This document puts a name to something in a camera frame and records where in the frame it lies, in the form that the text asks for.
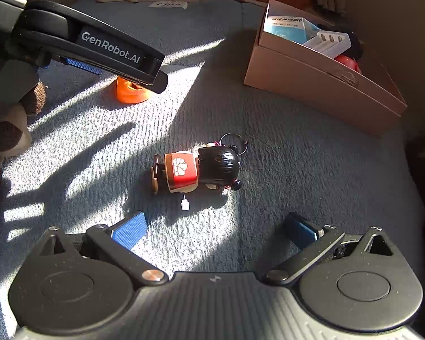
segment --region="white plastic part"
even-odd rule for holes
[[[335,59],[351,47],[351,41],[346,33],[319,31],[316,37],[308,40],[303,46]]]
[[[183,211],[188,211],[189,210],[189,201],[187,199],[182,199],[181,200],[181,209]]]

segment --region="gray carpet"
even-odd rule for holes
[[[3,169],[0,299],[11,335],[7,290],[41,233],[80,233],[141,209],[148,234],[133,249],[177,270],[263,271],[293,253],[280,223],[297,211],[350,233],[383,226],[422,279],[424,208],[408,172],[400,127],[381,139],[287,98],[244,86],[263,9],[206,0],[184,9],[96,4],[86,13],[169,56],[169,85],[133,106],[113,97],[114,77],[52,64],[41,70],[48,103],[30,126],[33,145]],[[243,188],[198,188],[182,212],[178,194],[150,191],[155,152],[194,150],[227,132],[247,137]]]

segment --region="open box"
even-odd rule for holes
[[[299,16],[313,24],[329,22],[270,0],[257,32],[244,84],[304,102],[372,135],[382,135],[406,110],[385,68],[363,45],[362,75],[308,47],[263,31],[272,15]]]

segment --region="plush toy paw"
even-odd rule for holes
[[[39,82],[19,103],[0,112],[0,166],[4,157],[16,156],[30,147],[27,117],[39,114],[45,101],[45,87]]]

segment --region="keychain ring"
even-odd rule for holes
[[[235,135],[236,137],[238,137],[241,140],[241,143],[244,144],[244,150],[241,153],[238,153],[238,156],[241,156],[242,154],[244,154],[247,151],[247,148],[248,148],[249,144],[247,143],[247,139],[245,139],[240,134],[237,134],[237,133],[227,133],[227,134],[224,134],[221,137],[220,141],[219,141],[219,145],[224,145],[224,144],[222,144],[222,139],[224,139],[225,137],[227,137],[229,135]]]

